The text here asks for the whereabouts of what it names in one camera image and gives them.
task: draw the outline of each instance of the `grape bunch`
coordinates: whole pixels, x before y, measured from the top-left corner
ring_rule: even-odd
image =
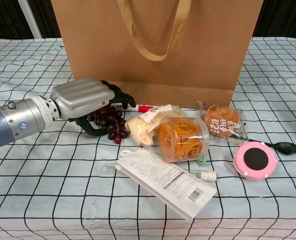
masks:
[[[128,137],[125,130],[125,119],[123,113],[116,110],[114,106],[104,106],[88,115],[89,122],[95,122],[97,126],[102,127],[108,132],[108,138],[116,144],[120,144],[122,139]]]

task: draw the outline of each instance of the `packaged pastry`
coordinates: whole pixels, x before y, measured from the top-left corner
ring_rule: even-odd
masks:
[[[198,117],[166,117],[157,130],[162,159],[168,163],[203,158],[210,139],[206,124]]]
[[[207,104],[202,101],[198,103],[200,117],[207,125],[211,135],[221,138],[247,138],[244,128],[245,116],[242,109]]]
[[[151,146],[154,144],[155,129],[163,118],[186,116],[186,113],[177,106],[163,105],[129,119],[125,127],[138,144]]]

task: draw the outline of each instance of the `paper bag handle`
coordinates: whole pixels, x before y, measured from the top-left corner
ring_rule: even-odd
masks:
[[[188,18],[190,6],[192,0],[179,0],[176,15],[174,17],[173,25],[172,25],[172,33],[169,40],[167,52],[164,55],[156,55],[152,52],[148,51],[142,41],[140,40],[135,27],[133,25],[133,16],[132,11],[130,9],[129,0],[116,0],[123,17],[123,20],[127,26],[127,29],[130,33],[132,42],[137,50],[147,59],[151,61],[162,61],[164,60],[168,53],[177,45],[180,36],[183,32],[184,24]]]

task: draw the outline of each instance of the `barcode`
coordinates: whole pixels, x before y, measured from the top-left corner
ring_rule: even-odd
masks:
[[[190,194],[190,196],[188,197],[193,203],[196,202],[198,200],[198,198],[200,197],[200,195],[203,193],[203,191],[201,191],[198,187],[193,190],[193,192]]]

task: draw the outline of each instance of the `grape stem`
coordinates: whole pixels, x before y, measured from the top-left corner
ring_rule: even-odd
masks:
[[[119,134],[119,126],[118,126],[118,121],[115,119],[114,120],[115,122],[116,122],[116,124],[117,124],[117,133]]]

